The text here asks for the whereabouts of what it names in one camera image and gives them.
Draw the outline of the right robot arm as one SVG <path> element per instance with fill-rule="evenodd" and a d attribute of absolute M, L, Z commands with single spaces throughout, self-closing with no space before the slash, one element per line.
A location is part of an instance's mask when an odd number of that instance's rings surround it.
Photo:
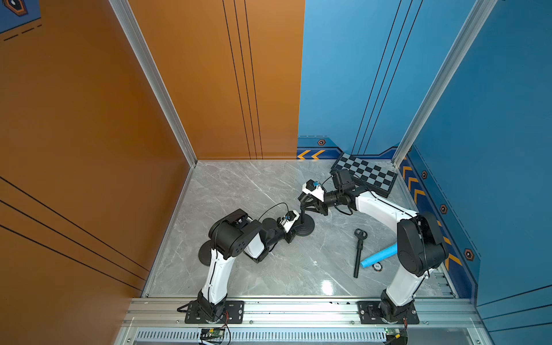
<path fill-rule="evenodd" d="M 366 214 L 389 229 L 397 237 L 400 262 L 392 283 L 383 290 L 378 306 L 365 306 L 361 312 L 368 323 L 407 323 L 415 320 L 415 294 L 425 279 L 449 256 L 437 218 L 431 212 L 418 213 L 381 197 L 370 189 L 357 186 L 347 170 L 331 174 L 335 189 L 326 191 L 323 184 L 309 180 L 298 198 L 301 211 L 326 216 L 330 206 Z"/>

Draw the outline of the black round stand base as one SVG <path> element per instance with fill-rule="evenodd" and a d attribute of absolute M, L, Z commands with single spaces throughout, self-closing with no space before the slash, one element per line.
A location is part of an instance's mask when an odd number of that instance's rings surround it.
<path fill-rule="evenodd" d="M 294 222 L 291 229 L 296 233 L 298 237 L 307 237 L 313 233 L 315 229 L 315 223 L 311 216 L 308 214 L 300 215 Z"/>

